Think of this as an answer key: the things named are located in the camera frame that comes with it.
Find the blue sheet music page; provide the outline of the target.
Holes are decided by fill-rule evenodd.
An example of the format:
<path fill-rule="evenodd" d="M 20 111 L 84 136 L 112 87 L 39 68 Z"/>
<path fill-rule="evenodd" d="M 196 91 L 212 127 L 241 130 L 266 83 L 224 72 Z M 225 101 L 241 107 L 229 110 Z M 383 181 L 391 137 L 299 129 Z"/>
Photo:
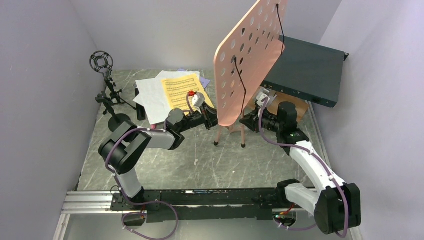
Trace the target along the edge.
<path fill-rule="evenodd" d="M 178 70 L 177 70 L 178 72 L 186 72 L 186 70 L 185 69 L 183 69 L 183 68 L 179 68 Z M 205 89 L 209 84 L 210 84 L 210 80 L 209 79 L 206 79 L 206 78 L 204 78 L 203 76 L 200 76 L 199 77 L 199 80 L 200 80 L 200 83 L 201 83 L 201 85 L 203 86 L 203 88 Z"/>

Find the yellow sheet music page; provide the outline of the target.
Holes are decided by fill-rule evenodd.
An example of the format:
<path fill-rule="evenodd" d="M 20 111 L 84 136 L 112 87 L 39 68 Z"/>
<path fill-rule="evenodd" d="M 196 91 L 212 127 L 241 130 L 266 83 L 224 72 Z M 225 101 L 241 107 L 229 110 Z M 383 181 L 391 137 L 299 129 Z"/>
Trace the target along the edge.
<path fill-rule="evenodd" d="M 171 110 L 189 110 L 186 97 L 190 91 L 202 93 L 205 102 L 210 107 L 215 107 L 195 73 L 177 78 L 165 78 L 161 80 L 161 84 Z"/>

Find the grey paper sheet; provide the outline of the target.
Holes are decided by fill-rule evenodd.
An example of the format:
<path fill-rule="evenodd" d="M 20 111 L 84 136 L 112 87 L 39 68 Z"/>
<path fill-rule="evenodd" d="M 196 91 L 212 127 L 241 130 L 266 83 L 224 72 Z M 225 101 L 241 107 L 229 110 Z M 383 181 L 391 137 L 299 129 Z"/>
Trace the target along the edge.
<path fill-rule="evenodd" d="M 133 101 L 144 107 L 150 125 L 162 123 L 172 110 L 165 94 L 162 79 L 172 79 L 196 74 L 199 71 L 164 71 L 162 70 L 155 78 L 136 80 L 139 94 Z"/>

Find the pink tripod music stand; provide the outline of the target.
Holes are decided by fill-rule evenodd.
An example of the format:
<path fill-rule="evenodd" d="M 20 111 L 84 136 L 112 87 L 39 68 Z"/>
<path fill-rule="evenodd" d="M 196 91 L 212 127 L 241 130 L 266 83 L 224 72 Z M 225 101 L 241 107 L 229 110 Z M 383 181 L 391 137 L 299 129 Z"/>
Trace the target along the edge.
<path fill-rule="evenodd" d="M 286 0 L 258 0 L 217 47 L 213 64 L 218 133 L 232 129 L 284 51 Z"/>

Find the black silver handheld microphone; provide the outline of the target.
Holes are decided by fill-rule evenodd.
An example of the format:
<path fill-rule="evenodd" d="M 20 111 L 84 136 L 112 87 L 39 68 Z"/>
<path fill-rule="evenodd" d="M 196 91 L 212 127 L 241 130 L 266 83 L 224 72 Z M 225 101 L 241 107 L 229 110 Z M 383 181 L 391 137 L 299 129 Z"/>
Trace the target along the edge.
<path fill-rule="evenodd" d="M 138 87 L 137 87 L 137 84 L 134 83 L 133 87 L 134 87 L 135 96 L 137 97 L 140 94 Z M 145 108 L 138 103 L 136 103 L 136 114 L 137 114 L 137 119 L 139 121 L 144 121 L 146 119 Z"/>

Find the black round-base mic stand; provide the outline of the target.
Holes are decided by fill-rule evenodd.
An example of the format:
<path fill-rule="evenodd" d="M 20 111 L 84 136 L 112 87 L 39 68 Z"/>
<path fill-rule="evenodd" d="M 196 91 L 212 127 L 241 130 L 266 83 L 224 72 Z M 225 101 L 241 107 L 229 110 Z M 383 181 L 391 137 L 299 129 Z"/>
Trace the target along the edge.
<path fill-rule="evenodd" d="M 113 106 L 115 105 L 113 101 L 107 97 L 105 91 L 99 93 L 95 98 L 97 103 L 103 104 L 105 106 L 105 111 L 103 115 L 110 114 L 111 118 L 108 121 L 108 129 L 111 132 L 114 132 L 122 123 L 125 121 L 130 121 L 130 117 L 124 113 L 116 114 Z"/>

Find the black tripod mic stand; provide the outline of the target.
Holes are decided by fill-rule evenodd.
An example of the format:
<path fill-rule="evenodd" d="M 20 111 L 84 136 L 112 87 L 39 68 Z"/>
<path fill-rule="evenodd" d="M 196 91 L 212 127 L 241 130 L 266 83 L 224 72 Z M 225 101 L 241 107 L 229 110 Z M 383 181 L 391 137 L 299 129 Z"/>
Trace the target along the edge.
<path fill-rule="evenodd" d="M 118 105 L 121 104 L 127 104 L 129 105 L 133 110 L 136 110 L 137 108 L 125 101 L 120 93 L 123 92 L 122 89 L 115 90 L 115 87 L 117 86 L 112 78 L 112 71 L 114 66 L 114 60 L 112 56 L 105 52 L 105 51 L 95 51 L 89 59 L 90 67 L 97 73 L 102 74 L 103 80 L 105 82 L 105 85 L 110 91 L 110 98 L 112 100 L 116 100 L 116 103 Z"/>

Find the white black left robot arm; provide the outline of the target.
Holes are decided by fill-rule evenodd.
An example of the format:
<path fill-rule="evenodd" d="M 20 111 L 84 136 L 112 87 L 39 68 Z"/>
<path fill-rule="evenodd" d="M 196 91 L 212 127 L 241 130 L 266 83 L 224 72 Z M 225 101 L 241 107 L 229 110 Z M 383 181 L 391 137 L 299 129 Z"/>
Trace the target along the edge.
<path fill-rule="evenodd" d="M 146 204 L 145 189 L 135 169 L 146 149 L 175 150 L 185 140 L 183 132 L 201 125 L 210 130 L 217 124 L 217 110 L 206 103 L 190 113 L 179 108 L 171 110 L 163 129 L 138 127 L 130 120 L 121 123 L 101 143 L 98 153 L 106 169 L 112 173 L 124 204 L 131 210 Z"/>

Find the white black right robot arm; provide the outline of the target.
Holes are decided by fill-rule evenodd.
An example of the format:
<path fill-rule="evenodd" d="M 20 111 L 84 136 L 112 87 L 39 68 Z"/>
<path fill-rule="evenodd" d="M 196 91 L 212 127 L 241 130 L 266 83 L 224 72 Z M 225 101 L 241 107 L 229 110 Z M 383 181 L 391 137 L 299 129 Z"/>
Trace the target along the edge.
<path fill-rule="evenodd" d="M 295 204 L 314 217 L 315 226 L 325 234 L 345 238 L 350 228 L 361 224 L 361 191 L 355 183 L 339 177 L 315 151 L 307 135 L 298 128 L 298 112 L 291 102 L 281 102 L 270 113 L 264 102 L 239 122 L 259 133 L 269 144 L 281 147 L 306 173 L 314 190 L 296 179 L 279 182 L 275 200 L 287 208 Z"/>

